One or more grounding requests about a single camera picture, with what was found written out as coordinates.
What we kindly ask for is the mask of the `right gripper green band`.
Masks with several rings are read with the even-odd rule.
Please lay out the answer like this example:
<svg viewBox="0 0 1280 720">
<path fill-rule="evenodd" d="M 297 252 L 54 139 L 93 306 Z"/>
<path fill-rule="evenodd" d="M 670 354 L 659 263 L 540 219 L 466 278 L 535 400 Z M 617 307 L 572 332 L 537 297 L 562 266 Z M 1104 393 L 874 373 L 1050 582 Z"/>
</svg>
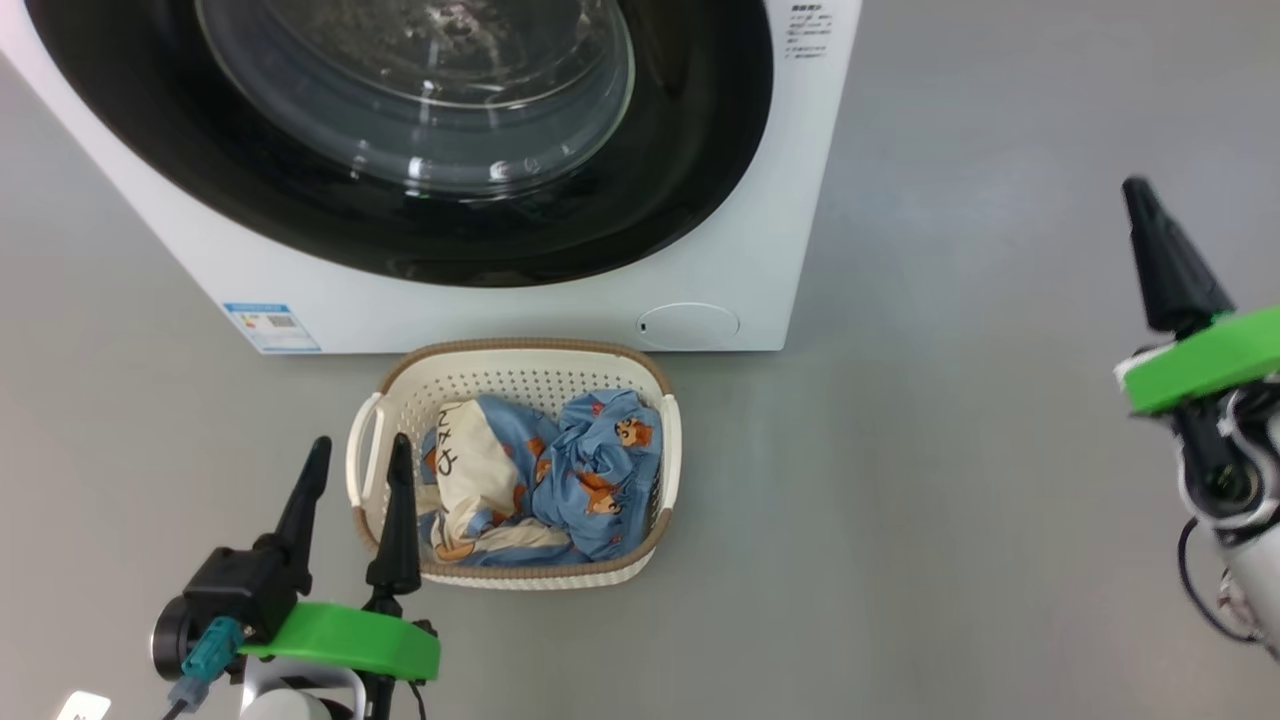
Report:
<svg viewBox="0 0 1280 720">
<path fill-rule="evenodd" d="M 1147 178 L 1123 195 L 1148 327 L 1189 336 L 1115 368 L 1130 414 L 1165 424 L 1178 491 L 1211 530 L 1261 530 L 1280 518 L 1280 306 L 1233 300 Z"/>
</svg>

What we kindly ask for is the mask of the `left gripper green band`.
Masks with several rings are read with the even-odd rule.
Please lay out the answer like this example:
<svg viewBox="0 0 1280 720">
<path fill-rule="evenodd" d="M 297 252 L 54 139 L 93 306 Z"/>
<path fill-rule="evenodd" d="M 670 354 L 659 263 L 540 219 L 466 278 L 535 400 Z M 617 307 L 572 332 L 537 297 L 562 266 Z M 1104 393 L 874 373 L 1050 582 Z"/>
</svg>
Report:
<svg viewBox="0 0 1280 720">
<path fill-rule="evenodd" d="M 255 541 L 275 552 L 289 587 L 310 594 L 310 555 L 317 503 L 325 493 L 332 438 L 317 437 L 276 528 Z M 238 720 L 390 720 L 399 684 L 419 689 L 439 678 L 442 643 L 428 621 L 401 612 L 401 596 L 417 592 L 420 539 L 413 486 L 413 448 L 398 433 L 387 479 L 390 489 L 365 610 L 335 603 L 300 603 L 268 644 L 246 643 Z"/>
</svg>

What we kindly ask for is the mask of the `blue cartoon print garment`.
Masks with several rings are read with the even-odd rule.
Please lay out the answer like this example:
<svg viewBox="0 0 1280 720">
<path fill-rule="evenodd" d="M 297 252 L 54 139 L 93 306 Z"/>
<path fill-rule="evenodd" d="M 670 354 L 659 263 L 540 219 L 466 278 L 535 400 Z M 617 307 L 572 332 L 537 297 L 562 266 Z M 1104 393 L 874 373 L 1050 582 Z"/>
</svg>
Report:
<svg viewBox="0 0 1280 720">
<path fill-rule="evenodd" d="M 660 469 L 660 414 L 631 389 L 596 389 L 548 418 L 557 436 L 538 465 L 532 511 L 568 534 L 579 561 L 566 565 L 636 550 Z"/>
</svg>

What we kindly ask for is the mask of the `black round glass washer door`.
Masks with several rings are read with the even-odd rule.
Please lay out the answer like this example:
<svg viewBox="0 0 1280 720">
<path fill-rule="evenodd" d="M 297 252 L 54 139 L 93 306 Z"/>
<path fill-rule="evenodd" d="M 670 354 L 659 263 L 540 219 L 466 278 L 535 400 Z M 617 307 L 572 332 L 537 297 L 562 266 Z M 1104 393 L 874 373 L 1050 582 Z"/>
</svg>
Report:
<svg viewBox="0 0 1280 720">
<path fill-rule="evenodd" d="M 23 0 L 182 193 L 420 283 L 529 287 L 698 228 L 765 129 L 762 0 Z"/>
</svg>

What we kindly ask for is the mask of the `cream plastic laundry basket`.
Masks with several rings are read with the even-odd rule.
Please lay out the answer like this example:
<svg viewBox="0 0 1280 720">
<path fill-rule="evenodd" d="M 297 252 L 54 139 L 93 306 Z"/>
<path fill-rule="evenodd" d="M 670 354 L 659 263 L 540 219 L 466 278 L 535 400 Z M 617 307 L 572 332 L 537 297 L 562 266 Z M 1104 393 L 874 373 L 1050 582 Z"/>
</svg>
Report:
<svg viewBox="0 0 1280 720">
<path fill-rule="evenodd" d="M 535 568 L 466 568 L 424 561 L 428 582 L 493 591 L 581 591 L 635 578 L 653 559 L 673 516 L 684 464 L 684 419 L 675 387 L 649 356 L 621 345 L 503 338 L 445 342 L 404 355 L 356 413 L 346 442 L 346 493 L 355 529 L 379 548 L 397 434 L 421 439 L 443 404 L 494 395 L 556 416 L 591 389 L 631 389 L 660 414 L 663 454 L 640 546 L 608 562 Z"/>
</svg>

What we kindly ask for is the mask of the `white front-load washing machine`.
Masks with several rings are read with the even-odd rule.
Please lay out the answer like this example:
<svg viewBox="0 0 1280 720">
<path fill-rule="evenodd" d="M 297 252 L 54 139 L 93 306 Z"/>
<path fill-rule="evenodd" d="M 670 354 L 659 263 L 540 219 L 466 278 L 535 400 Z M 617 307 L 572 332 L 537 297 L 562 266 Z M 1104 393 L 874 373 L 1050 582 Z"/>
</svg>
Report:
<svg viewBox="0 0 1280 720">
<path fill-rule="evenodd" d="M 321 354 L 401 354 L 507 336 L 653 348 L 636 322 L 667 304 L 735 313 L 719 351 L 785 346 L 864 0 L 762 0 L 774 78 L 741 181 L 698 228 L 626 266 L 552 284 L 462 287 L 361 272 L 236 225 L 128 154 L 55 76 L 23 0 L 0 0 L 0 56 L 36 92 L 198 287 L 223 304 L 284 304 Z"/>
</svg>

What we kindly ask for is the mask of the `blue energy label sticker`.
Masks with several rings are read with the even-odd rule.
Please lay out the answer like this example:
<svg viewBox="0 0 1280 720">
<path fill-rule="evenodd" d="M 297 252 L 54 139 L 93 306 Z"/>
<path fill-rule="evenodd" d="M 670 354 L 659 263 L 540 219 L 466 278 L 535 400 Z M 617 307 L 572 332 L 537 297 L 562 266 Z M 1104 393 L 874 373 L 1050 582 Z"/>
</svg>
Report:
<svg viewBox="0 0 1280 720">
<path fill-rule="evenodd" d="M 232 324 L 261 354 L 320 354 L 320 343 L 284 304 L 223 304 Z"/>
</svg>

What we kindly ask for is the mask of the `round white filter cover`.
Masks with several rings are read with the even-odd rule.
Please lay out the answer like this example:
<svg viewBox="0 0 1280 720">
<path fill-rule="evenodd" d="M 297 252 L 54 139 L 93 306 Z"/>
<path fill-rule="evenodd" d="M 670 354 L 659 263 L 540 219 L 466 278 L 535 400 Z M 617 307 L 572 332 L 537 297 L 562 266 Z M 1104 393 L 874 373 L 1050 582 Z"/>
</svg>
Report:
<svg viewBox="0 0 1280 720">
<path fill-rule="evenodd" d="M 704 352 L 727 348 L 737 336 L 739 316 L 713 304 L 667 304 L 644 313 L 636 322 L 637 337 L 653 348 L 669 352 Z"/>
</svg>

